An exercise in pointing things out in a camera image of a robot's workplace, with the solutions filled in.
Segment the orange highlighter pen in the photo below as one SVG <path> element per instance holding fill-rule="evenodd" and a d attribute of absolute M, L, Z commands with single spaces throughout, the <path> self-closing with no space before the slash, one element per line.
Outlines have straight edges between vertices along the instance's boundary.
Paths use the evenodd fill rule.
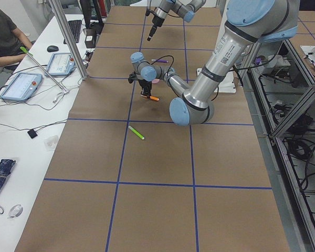
<path fill-rule="evenodd" d="M 149 100 L 153 100 L 153 101 L 159 101 L 160 100 L 160 98 L 154 97 L 154 96 L 144 96 L 144 95 L 142 95 L 141 97 L 149 99 Z"/>

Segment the purple highlighter pen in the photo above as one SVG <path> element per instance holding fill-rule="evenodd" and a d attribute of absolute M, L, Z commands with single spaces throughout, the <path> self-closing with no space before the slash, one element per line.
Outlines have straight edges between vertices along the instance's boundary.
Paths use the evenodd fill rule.
<path fill-rule="evenodd" d="M 168 60 L 165 60 L 165 59 L 151 59 L 152 62 L 160 62 L 160 63 L 169 63 Z"/>

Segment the green highlighter pen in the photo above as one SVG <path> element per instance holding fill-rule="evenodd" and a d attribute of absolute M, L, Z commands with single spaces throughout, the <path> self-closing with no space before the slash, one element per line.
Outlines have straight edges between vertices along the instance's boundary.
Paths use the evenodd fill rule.
<path fill-rule="evenodd" d="M 139 131 L 137 131 L 135 128 L 133 128 L 132 126 L 128 126 L 128 129 L 130 130 L 130 131 L 132 131 L 137 137 L 139 137 L 141 140 L 144 140 L 145 139 L 145 137 L 139 132 Z"/>

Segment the pink mesh pen holder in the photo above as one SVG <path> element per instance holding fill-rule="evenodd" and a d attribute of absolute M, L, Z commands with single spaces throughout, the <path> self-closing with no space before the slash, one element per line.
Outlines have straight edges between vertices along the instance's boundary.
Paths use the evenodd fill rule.
<path fill-rule="evenodd" d="M 157 83 L 159 83 L 159 82 L 160 82 L 159 79 L 154 79 L 154 80 L 152 80 L 152 83 L 153 83 L 153 84 L 157 84 Z"/>

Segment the black keyboard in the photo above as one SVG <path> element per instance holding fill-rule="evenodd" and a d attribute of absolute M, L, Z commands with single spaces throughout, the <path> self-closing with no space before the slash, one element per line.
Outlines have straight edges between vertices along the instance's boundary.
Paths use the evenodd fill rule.
<path fill-rule="evenodd" d="M 82 20 L 69 20 L 68 25 L 74 37 L 75 43 L 79 43 L 80 34 L 82 32 Z"/>

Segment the far blue teach pendant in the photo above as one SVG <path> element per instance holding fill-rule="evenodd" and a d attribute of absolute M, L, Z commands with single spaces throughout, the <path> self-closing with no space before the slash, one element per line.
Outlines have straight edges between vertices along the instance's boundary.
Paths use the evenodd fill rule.
<path fill-rule="evenodd" d="M 73 57 L 69 52 L 53 53 L 47 65 L 45 76 L 65 77 L 76 67 Z"/>

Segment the blue teach pendant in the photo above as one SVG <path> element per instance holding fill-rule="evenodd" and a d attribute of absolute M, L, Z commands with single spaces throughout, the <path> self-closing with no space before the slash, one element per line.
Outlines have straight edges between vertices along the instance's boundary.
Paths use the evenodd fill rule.
<path fill-rule="evenodd" d="M 45 76 L 65 77 L 76 67 L 73 57 L 69 52 L 53 53 L 47 65 Z"/>
<path fill-rule="evenodd" d="M 43 76 L 41 74 L 20 72 L 9 83 L 3 93 L 0 94 L 0 99 L 5 101 L 25 101 L 34 94 L 42 80 Z"/>

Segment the black computer mouse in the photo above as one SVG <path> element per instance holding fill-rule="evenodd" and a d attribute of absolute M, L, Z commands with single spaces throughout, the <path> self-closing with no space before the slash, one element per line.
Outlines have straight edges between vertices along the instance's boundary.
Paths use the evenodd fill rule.
<path fill-rule="evenodd" d="M 59 48 L 55 45 L 50 45 L 47 47 L 47 51 L 50 53 L 50 52 L 57 52 L 59 50 Z"/>

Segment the clear plastic bag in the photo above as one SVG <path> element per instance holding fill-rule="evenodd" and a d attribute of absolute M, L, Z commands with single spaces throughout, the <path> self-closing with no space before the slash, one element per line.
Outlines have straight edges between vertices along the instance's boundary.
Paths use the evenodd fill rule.
<path fill-rule="evenodd" d="M 59 137 L 57 135 L 53 135 L 44 140 L 44 145 L 47 151 L 54 151 L 57 147 L 59 141 Z"/>

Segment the small black square device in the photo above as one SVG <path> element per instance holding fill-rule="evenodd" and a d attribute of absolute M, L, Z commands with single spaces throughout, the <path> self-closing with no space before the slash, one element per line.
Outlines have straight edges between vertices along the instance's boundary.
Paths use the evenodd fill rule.
<path fill-rule="evenodd" d="M 30 129 L 27 131 L 27 134 L 31 139 L 34 139 L 35 137 L 38 136 L 37 131 L 35 129 Z"/>

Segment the near blue teach pendant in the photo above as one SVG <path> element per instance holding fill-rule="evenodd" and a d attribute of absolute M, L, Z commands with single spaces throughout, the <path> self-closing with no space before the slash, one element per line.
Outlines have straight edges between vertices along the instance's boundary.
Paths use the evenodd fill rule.
<path fill-rule="evenodd" d="M 5 101 L 25 101 L 34 94 L 42 80 L 43 76 L 41 74 L 20 72 L 9 83 L 3 93 L 0 94 L 0 99 Z"/>

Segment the person in dark shirt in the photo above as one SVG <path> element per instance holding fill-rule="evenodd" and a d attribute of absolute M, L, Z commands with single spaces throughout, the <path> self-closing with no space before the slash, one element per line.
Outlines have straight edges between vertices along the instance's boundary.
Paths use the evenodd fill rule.
<path fill-rule="evenodd" d="M 15 70 L 25 57 L 20 48 L 31 49 L 32 45 L 29 38 L 0 9 L 0 68 Z"/>

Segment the folded blue umbrella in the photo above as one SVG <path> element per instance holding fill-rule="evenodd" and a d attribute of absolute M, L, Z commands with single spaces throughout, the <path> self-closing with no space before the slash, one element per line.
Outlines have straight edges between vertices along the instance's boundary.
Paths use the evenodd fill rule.
<path fill-rule="evenodd" d="M 14 167 L 16 161 L 12 159 L 1 159 L 0 161 L 0 190 L 4 186 L 8 176 L 11 174 L 11 170 Z M 0 206 L 0 214 L 4 213 L 4 209 Z"/>

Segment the clear oval tape dispenser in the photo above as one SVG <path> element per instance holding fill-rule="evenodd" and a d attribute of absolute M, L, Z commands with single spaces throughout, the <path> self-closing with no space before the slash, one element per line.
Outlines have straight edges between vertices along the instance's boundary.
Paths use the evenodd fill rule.
<path fill-rule="evenodd" d="M 8 213 L 8 219 L 13 219 L 13 218 L 16 218 L 16 217 L 19 217 L 22 212 L 23 212 L 24 208 L 22 205 L 20 204 L 17 204 L 17 205 L 14 205 L 10 210 L 9 210 L 9 213 Z"/>

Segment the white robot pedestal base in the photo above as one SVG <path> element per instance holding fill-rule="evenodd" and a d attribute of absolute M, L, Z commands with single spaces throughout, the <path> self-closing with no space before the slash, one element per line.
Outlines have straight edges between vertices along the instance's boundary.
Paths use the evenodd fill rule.
<path fill-rule="evenodd" d="M 213 6 L 215 8 L 218 8 L 218 10 L 220 11 L 221 18 L 222 18 L 215 47 L 218 46 L 219 41 L 225 32 L 224 24 L 227 20 L 226 4 L 228 2 L 229 1 L 219 1 L 219 0 L 213 1 Z M 236 92 L 235 76 L 233 72 L 231 71 L 226 75 L 225 79 L 219 84 L 219 86 L 215 90 L 215 93 L 235 93 L 235 92 Z"/>

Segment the aluminium frame post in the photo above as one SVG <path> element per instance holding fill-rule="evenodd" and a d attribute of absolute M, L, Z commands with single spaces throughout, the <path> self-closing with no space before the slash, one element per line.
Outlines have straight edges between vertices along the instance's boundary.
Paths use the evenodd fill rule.
<path fill-rule="evenodd" d="M 66 19 L 66 15 L 63 11 L 63 8 L 61 6 L 60 1 L 58 0 L 49 0 L 51 9 L 55 15 L 55 18 L 57 20 L 57 23 L 59 25 L 59 28 L 62 32 L 62 35 L 69 47 L 70 53 L 74 58 L 76 67 L 78 69 L 78 72 L 80 73 L 81 79 L 86 80 L 87 78 L 87 71 L 85 69 L 85 66 L 82 62 L 80 52 L 78 50 L 78 47 L 76 45 L 76 42 L 74 40 L 74 36 L 71 32 L 71 29 L 69 27 L 68 21 Z"/>

